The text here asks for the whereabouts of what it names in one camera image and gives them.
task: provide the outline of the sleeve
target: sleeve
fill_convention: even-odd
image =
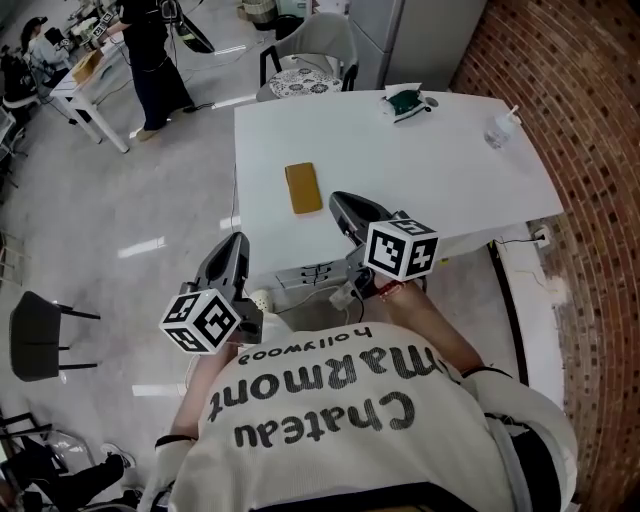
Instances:
[[[530,427],[549,450],[560,484],[562,510],[576,488],[578,443],[569,420],[551,400],[495,368],[476,368],[461,385],[486,416]]]
[[[164,436],[156,443],[156,464],[138,504],[138,512],[150,512],[158,498],[170,490],[182,462],[195,444],[188,436]]]
[[[125,0],[122,2],[122,11],[120,13],[120,21],[126,25],[133,25],[144,18],[144,1],[142,0]]]
[[[69,53],[65,49],[56,50],[53,45],[46,39],[40,41],[38,45],[42,60],[55,66],[64,63],[69,58]]]

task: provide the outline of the white floor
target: white floor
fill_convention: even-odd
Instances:
[[[196,4],[182,3],[185,11]],[[33,0],[0,38],[15,39],[31,16],[60,19],[61,10],[74,5]],[[255,94],[265,34],[238,20],[230,0],[207,1],[191,17],[217,49],[248,49],[212,57],[178,42],[178,67],[195,102]],[[126,140],[142,125],[131,85],[100,109]],[[144,482],[155,440],[166,432],[179,398],[134,397],[132,386],[184,379],[189,357],[157,323],[180,283],[229,233],[220,221],[232,211],[233,107],[182,116],[144,145],[129,141],[132,149],[122,155],[107,141],[94,144],[44,106],[35,112],[26,142],[29,157],[14,165],[20,188],[7,190],[0,207],[0,226],[24,240],[30,257],[23,287],[0,288],[0,406],[7,416],[31,410],[40,421],[83,437],[97,461],[102,442],[121,445],[139,464],[128,481]],[[123,249],[158,238],[162,247],[121,257],[127,256]],[[66,382],[23,383],[13,376],[8,318],[25,290],[102,315],[99,322],[63,318],[61,336],[73,345],[63,360],[97,361],[99,368],[67,372]],[[429,294],[489,364],[517,373],[502,296],[484,249],[438,266]],[[292,323],[309,328],[309,313],[302,308]]]

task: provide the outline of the red brick wall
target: red brick wall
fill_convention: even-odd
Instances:
[[[547,271],[579,502],[617,510],[640,481],[640,17],[626,0],[489,1],[452,86],[521,106],[566,213]]]

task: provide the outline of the white table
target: white table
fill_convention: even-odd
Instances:
[[[553,184],[520,129],[503,150],[484,140],[486,120],[508,112],[497,99],[425,92],[440,106],[396,125],[382,118],[382,91],[258,103],[235,110],[242,231],[250,276],[285,275],[344,259],[353,248],[328,202],[343,190],[437,230],[439,259],[471,252],[505,226],[562,212]],[[284,169],[312,162],[324,208],[297,216]],[[261,281],[260,286],[268,286]]]
[[[84,131],[87,132],[96,144],[102,142],[102,138],[98,132],[80,116],[76,109],[86,111],[111,142],[113,142],[120,151],[126,153],[129,151],[129,147],[120,136],[113,131],[109,123],[107,123],[93,104],[117,78],[122,76],[124,67],[127,68],[126,73],[128,73],[129,76],[131,75],[131,70],[129,70],[129,66],[126,65],[124,56],[121,53],[124,51],[122,48],[124,45],[122,34],[119,34],[119,37],[118,35],[114,36],[113,40],[115,43],[107,40],[101,48],[103,57],[90,78],[78,84],[73,79],[73,76],[71,76],[71,71],[69,71],[62,81],[51,91],[50,96],[84,128]]]

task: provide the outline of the white sweatshirt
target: white sweatshirt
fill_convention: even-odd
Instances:
[[[530,491],[540,505],[553,489],[564,510],[575,489],[576,439],[551,401],[491,368],[463,378],[423,338],[388,324],[295,333],[253,348],[227,365],[207,403],[197,442],[159,441],[139,510],[166,488],[169,509],[180,512],[310,500],[346,509],[353,499],[466,510],[455,507],[459,499],[478,511],[511,511],[522,509],[518,496]],[[495,423],[519,446],[524,489]]]
[[[43,67],[43,63],[46,62],[56,71],[71,69],[67,50],[56,50],[43,34],[29,41],[29,54],[36,60],[38,67]]]

